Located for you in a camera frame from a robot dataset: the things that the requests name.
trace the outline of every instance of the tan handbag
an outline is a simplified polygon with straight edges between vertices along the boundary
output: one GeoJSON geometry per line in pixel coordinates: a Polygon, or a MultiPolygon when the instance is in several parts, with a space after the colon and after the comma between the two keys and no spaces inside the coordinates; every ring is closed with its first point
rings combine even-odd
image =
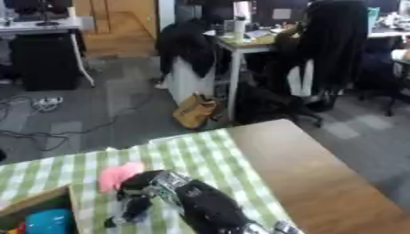
{"type": "Polygon", "coordinates": [[[195,92],[180,103],[173,116],[184,127],[198,129],[206,123],[217,108],[218,103],[215,100],[207,99],[203,94],[195,92]]]}

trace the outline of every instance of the power strip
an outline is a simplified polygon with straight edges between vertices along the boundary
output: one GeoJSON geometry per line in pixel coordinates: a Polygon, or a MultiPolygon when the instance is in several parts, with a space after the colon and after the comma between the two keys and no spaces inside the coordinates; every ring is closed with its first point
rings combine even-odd
{"type": "Polygon", "coordinates": [[[55,111],[60,104],[62,104],[63,99],[61,97],[58,98],[44,98],[38,101],[33,101],[32,106],[38,112],[53,112],[55,111]]]}
{"type": "Polygon", "coordinates": [[[58,98],[44,98],[34,102],[34,105],[37,106],[49,106],[49,105],[58,105],[63,102],[61,97],[58,98]]]}

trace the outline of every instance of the white trash bin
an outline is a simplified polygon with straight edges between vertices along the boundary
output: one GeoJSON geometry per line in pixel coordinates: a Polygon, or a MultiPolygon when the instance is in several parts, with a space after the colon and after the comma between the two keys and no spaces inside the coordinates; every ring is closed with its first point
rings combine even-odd
{"type": "Polygon", "coordinates": [[[167,75],[166,82],[172,98],[178,105],[195,91],[213,96],[215,66],[212,66],[204,78],[200,78],[188,62],[178,57],[174,59],[172,71],[167,75]]]}

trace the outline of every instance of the blue cup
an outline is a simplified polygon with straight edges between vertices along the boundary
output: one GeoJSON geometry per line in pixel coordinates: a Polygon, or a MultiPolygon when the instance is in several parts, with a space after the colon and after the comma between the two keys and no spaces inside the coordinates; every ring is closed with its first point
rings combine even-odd
{"type": "Polygon", "coordinates": [[[68,234],[71,212],[67,209],[51,209],[26,218],[27,234],[68,234]]]}
{"type": "Polygon", "coordinates": [[[380,7],[369,7],[369,34],[372,33],[372,29],[376,25],[379,14],[380,7]]]}

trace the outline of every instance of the white desk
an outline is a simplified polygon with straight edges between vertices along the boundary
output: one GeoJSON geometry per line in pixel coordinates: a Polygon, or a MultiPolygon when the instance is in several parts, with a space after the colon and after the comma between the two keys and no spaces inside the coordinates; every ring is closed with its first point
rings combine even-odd
{"type": "MultiPolygon", "coordinates": [[[[395,31],[392,29],[378,29],[375,30],[373,33],[369,35],[369,38],[382,38],[382,37],[405,37],[410,36],[410,32],[400,32],[395,31]]],[[[217,44],[222,47],[226,48],[231,51],[232,53],[232,61],[231,61],[231,84],[230,84],[230,91],[229,91],[229,101],[228,101],[228,113],[229,118],[233,121],[235,118],[235,102],[236,102],[236,93],[238,90],[238,82],[239,82],[239,73],[241,69],[241,59],[245,54],[253,54],[253,53],[262,53],[262,52],[269,52],[272,50],[272,44],[275,41],[274,36],[269,36],[267,39],[263,39],[261,41],[251,42],[251,43],[243,43],[243,44],[235,44],[232,42],[228,42],[222,38],[217,38],[217,44]]]]}
{"type": "Polygon", "coordinates": [[[79,70],[84,76],[84,78],[90,82],[92,87],[94,87],[94,79],[88,74],[87,70],[84,68],[79,44],[74,31],[75,29],[82,28],[81,19],[76,17],[75,10],[73,7],[69,9],[69,12],[71,15],[70,17],[59,20],[53,20],[54,22],[59,22],[59,25],[52,27],[37,26],[36,23],[39,23],[41,21],[13,22],[9,27],[4,26],[4,24],[0,24],[0,37],[15,35],[70,33],[70,38],[74,49],[73,52],[75,54],[79,70]]]}

